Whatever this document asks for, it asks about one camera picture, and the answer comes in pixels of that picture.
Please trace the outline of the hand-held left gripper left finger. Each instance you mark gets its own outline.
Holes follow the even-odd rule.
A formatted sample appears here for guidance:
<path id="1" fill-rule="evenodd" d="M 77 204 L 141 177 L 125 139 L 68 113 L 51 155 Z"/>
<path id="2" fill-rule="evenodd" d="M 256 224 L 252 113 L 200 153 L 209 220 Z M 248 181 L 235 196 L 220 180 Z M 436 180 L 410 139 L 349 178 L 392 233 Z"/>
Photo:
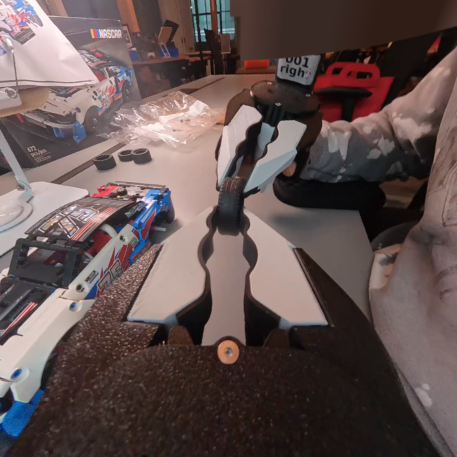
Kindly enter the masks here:
<path id="1" fill-rule="evenodd" d="M 206 325 L 213 304 L 206 263 L 213 253 L 215 216 L 216 207 L 209 207 L 166 238 L 127 321 Z"/>

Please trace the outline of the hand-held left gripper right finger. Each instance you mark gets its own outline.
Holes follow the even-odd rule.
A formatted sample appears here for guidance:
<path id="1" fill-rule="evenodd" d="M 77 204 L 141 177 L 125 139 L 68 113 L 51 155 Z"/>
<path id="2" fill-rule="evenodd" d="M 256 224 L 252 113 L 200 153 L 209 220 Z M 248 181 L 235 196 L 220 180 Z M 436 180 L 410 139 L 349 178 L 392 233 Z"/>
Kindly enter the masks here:
<path id="1" fill-rule="evenodd" d="M 243 222 L 248 298 L 270 314 L 281 329 L 327 326 L 296 247 L 248 209 L 243 210 Z"/>

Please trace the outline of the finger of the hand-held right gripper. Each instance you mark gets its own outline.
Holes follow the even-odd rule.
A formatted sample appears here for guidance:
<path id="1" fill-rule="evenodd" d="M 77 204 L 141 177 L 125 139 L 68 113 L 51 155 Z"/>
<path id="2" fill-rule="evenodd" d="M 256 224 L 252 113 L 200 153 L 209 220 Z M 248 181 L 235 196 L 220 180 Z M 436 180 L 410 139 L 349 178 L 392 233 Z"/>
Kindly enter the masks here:
<path id="1" fill-rule="evenodd" d="M 277 138 L 266 146 L 265 155 L 256 162 L 245 184 L 244 195 L 264 192 L 277 175 L 292 164 L 306 128 L 306 124 L 296 120 L 278 123 Z"/>
<path id="2" fill-rule="evenodd" d="M 255 151 L 261 126 L 261 113 L 247 105 L 242 105 L 224 126 L 216 167 L 217 186 L 238 175 L 244 157 Z"/>

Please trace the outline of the black toy car tire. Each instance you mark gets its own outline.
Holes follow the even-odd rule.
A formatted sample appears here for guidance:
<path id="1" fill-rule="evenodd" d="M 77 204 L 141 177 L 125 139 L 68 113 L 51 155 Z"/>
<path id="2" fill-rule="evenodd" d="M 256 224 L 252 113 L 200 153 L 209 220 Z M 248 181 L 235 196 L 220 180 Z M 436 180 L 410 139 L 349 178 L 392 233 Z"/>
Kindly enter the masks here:
<path id="1" fill-rule="evenodd" d="M 218 231 L 221 235 L 239 234 L 245 182 L 245 179 L 238 176 L 227 177 L 220 185 L 217 210 Z"/>

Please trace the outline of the person's right forearm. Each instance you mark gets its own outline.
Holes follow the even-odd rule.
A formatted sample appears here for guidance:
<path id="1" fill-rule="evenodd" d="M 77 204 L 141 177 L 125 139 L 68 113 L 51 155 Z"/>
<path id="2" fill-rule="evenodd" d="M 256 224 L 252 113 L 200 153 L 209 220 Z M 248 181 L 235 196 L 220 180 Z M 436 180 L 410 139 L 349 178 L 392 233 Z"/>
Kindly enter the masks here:
<path id="1" fill-rule="evenodd" d="M 326 183 L 423 179 L 456 159 L 457 51 L 408 94 L 352 122 L 323 122 L 299 177 Z"/>

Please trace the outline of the red plastic carrier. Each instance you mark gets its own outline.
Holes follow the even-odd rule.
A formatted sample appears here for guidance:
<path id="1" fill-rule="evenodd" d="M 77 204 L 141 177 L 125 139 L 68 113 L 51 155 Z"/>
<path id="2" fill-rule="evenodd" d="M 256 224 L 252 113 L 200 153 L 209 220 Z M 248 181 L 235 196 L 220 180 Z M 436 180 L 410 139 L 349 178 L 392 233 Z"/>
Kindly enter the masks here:
<path id="1" fill-rule="evenodd" d="M 317 78 L 317 95 L 323 120 L 351 122 L 379 112 L 395 78 L 382 77 L 376 64 L 336 62 Z"/>

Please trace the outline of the clear plastic bags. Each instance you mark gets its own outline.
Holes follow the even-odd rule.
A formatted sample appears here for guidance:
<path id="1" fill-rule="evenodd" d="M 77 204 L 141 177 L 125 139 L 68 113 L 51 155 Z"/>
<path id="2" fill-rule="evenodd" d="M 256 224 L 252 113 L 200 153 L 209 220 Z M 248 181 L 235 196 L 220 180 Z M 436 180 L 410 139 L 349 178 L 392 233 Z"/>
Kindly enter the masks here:
<path id="1" fill-rule="evenodd" d="M 163 141 L 179 147 L 224 122 L 225 108 L 211 108 L 190 94 L 175 91 L 139 106 L 119 108 L 96 134 L 119 143 Z"/>

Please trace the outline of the toy brick race car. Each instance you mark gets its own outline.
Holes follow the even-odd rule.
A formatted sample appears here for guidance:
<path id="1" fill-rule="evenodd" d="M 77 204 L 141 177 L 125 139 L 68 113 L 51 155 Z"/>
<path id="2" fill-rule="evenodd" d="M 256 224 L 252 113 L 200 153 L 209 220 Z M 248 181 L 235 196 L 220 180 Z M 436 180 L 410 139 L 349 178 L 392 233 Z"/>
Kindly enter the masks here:
<path id="1" fill-rule="evenodd" d="M 1 273 L 1 444 L 40 402 L 66 337 L 174 220 L 167 186 L 109 182 L 64 204 L 16 241 Z"/>

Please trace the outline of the window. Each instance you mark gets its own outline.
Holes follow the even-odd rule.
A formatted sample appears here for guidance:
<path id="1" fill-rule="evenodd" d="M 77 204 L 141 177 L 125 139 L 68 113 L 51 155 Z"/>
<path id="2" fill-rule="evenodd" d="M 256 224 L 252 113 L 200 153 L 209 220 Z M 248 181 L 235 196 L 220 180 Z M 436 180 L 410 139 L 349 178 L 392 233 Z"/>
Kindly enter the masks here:
<path id="1" fill-rule="evenodd" d="M 232 54 L 237 52 L 237 31 L 235 18 L 230 14 L 229 0 L 190 0 L 191 23 L 195 38 L 195 51 L 208 52 L 209 44 L 205 37 L 205 30 L 216 30 L 218 34 L 230 36 Z"/>

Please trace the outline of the black rimless toy tire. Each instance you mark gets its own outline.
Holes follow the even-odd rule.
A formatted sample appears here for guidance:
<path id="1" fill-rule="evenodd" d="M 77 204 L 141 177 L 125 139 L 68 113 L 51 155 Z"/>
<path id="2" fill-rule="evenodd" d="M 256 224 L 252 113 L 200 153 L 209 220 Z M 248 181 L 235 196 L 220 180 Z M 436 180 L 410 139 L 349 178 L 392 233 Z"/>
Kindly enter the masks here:
<path id="1" fill-rule="evenodd" d="M 93 164 L 99 171 L 106 171 L 117 166 L 112 154 L 100 154 L 92 159 Z"/>

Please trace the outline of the person's grey patterned sweatshirt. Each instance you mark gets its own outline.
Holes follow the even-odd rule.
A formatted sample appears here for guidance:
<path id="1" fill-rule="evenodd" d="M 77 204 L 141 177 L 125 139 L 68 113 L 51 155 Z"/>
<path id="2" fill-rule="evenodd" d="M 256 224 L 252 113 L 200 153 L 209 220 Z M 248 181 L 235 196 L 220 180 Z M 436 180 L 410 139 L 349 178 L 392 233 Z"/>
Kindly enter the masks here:
<path id="1" fill-rule="evenodd" d="M 440 453 L 456 456 L 456 50 L 409 94 L 365 122 L 366 134 L 390 127 L 394 152 L 431 166 L 424 214 L 393 264 L 375 255 L 370 304 L 375 328 L 421 403 Z"/>

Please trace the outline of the white book stand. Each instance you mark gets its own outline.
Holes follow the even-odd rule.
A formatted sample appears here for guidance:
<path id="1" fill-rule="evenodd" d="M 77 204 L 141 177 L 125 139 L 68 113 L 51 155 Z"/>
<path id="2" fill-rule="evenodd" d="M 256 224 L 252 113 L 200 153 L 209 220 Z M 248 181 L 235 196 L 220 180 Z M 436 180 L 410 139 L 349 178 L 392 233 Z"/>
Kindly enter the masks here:
<path id="1" fill-rule="evenodd" d="M 43 87 L 2 88 L 1 117 L 35 109 L 48 94 L 48 88 Z M 16 188 L 0 197 L 0 255 L 3 256 L 32 225 L 64 204 L 86 197 L 88 191 L 44 181 L 30 183 L 3 133 L 0 134 L 0 147 L 16 181 Z"/>

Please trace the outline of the toy car box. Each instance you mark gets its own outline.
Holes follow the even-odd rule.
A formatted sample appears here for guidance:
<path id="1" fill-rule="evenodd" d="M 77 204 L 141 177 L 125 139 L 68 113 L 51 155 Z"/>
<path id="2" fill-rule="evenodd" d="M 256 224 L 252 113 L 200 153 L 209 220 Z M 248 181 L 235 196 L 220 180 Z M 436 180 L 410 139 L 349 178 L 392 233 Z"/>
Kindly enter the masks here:
<path id="1" fill-rule="evenodd" d="M 30 112 L 4 117 L 1 131 L 23 169 L 51 163 L 104 141 L 112 115 L 141 101 L 124 36 L 116 19 L 50 16 L 94 74 L 87 87 L 54 87 Z"/>

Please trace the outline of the open instruction booklet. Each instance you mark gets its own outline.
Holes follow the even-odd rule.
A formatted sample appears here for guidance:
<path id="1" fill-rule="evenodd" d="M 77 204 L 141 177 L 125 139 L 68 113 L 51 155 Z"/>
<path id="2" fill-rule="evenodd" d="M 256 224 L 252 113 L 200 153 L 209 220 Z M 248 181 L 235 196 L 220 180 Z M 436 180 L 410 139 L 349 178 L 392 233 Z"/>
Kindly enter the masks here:
<path id="1" fill-rule="evenodd" d="M 37 1 L 0 2 L 1 88 L 81 87 L 96 78 Z"/>

